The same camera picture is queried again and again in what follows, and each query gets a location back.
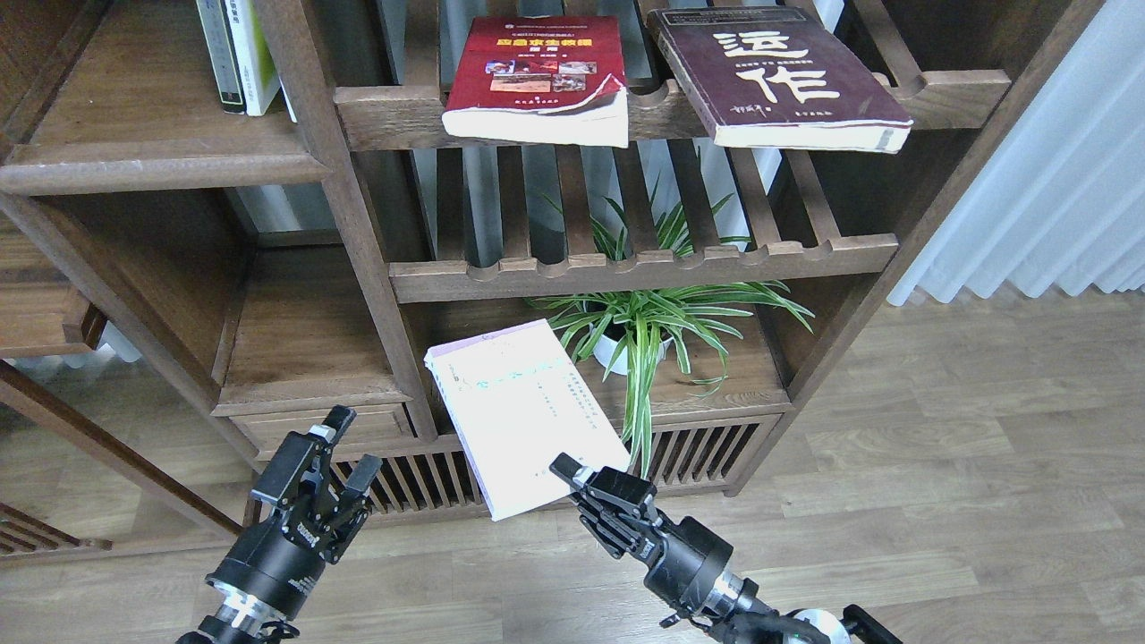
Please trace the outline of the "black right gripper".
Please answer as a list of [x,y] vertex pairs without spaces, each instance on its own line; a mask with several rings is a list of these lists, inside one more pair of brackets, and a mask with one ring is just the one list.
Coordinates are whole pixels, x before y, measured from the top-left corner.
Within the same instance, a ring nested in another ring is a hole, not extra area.
[[568,453],[548,464],[572,489],[581,525],[614,559],[632,555],[647,567],[643,584],[686,618],[726,618],[736,602],[736,576],[728,570],[733,547],[687,516],[671,523],[656,510],[656,487],[605,466],[594,471]]

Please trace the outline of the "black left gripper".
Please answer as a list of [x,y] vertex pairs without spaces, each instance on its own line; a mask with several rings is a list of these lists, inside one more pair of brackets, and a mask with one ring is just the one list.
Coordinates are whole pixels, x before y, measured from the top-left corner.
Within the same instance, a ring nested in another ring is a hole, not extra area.
[[[271,504],[271,515],[243,531],[206,579],[224,594],[216,612],[222,623],[293,620],[324,567],[340,559],[360,531],[369,516],[369,489],[382,465],[380,457],[361,456],[340,496],[311,486],[327,470],[319,461],[330,457],[356,417],[353,408],[333,407],[318,424],[335,429],[330,441],[310,431],[287,433],[258,477],[252,498]],[[305,481],[311,484],[302,488]]]

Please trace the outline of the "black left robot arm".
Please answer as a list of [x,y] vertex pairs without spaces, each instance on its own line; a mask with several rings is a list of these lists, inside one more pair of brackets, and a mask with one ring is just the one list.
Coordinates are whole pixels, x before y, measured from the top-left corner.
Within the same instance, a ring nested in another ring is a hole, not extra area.
[[271,513],[242,531],[206,576],[224,602],[196,631],[184,633],[181,643],[278,643],[299,635],[290,621],[371,513],[369,484],[380,458],[364,455],[344,492],[330,489],[333,448],[355,416],[354,409],[335,406],[306,435],[287,433],[250,492]]

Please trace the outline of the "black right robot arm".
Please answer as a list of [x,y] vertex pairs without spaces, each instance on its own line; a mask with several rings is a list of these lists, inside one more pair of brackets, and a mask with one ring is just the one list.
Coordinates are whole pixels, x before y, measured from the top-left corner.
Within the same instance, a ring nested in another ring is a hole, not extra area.
[[614,559],[632,555],[647,566],[643,584],[672,612],[720,643],[898,643],[859,605],[837,619],[822,610],[781,613],[757,597],[758,586],[729,568],[733,547],[687,516],[673,523],[656,509],[653,482],[610,466],[594,471],[560,453],[548,469],[572,489],[581,525]]

